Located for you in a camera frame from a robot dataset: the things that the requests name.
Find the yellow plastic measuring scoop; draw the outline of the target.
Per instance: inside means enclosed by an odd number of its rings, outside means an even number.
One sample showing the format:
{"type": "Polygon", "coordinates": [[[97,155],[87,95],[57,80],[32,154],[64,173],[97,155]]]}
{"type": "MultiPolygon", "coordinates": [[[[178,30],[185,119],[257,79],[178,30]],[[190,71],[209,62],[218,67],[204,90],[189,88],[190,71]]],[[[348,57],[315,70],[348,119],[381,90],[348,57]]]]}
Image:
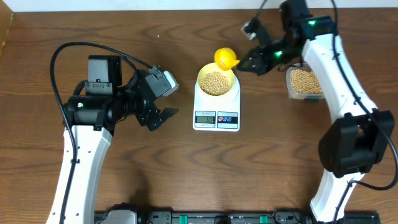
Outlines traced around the yellow plastic measuring scoop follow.
{"type": "Polygon", "coordinates": [[[218,49],[215,52],[214,60],[217,66],[223,71],[231,70],[240,62],[240,60],[237,59],[234,50],[227,47],[218,49]]]}

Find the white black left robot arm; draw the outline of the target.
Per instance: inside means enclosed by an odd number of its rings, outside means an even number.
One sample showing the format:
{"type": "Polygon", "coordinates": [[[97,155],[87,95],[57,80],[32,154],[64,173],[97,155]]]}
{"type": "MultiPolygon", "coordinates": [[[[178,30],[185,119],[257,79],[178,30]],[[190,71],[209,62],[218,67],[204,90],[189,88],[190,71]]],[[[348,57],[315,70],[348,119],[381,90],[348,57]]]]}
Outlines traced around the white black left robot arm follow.
{"type": "Polygon", "coordinates": [[[121,62],[126,57],[91,55],[88,79],[76,87],[62,106],[66,114],[62,168],[47,223],[146,223],[144,214],[127,203],[108,213],[95,213],[95,201],[104,158],[116,124],[135,116],[141,126],[154,131],[177,113],[160,110],[154,101],[178,89],[174,76],[153,66],[135,69],[122,84],[121,62]]]}

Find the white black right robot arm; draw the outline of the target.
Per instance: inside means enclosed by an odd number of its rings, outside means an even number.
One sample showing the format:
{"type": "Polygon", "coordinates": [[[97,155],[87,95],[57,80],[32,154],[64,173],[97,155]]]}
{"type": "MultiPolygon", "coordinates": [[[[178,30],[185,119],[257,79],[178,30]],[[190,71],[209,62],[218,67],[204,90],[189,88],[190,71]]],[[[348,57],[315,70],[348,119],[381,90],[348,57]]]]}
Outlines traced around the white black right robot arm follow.
{"type": "Polygon", "coordinates": [[[258,17],[242,27],[259,44],[237,64],[242,72],[263,75],[300,58],[314,72],[330,112],[331,126],[318,144],[324,171],[310,202],[310,223],[343,223],[345,205],[385,150],[393,148],[395,121],[381,111],[358,81],[343,49],[338,16],[313,16],[304,0],[279,7],[284,37],[274,40],[258,17]]]}

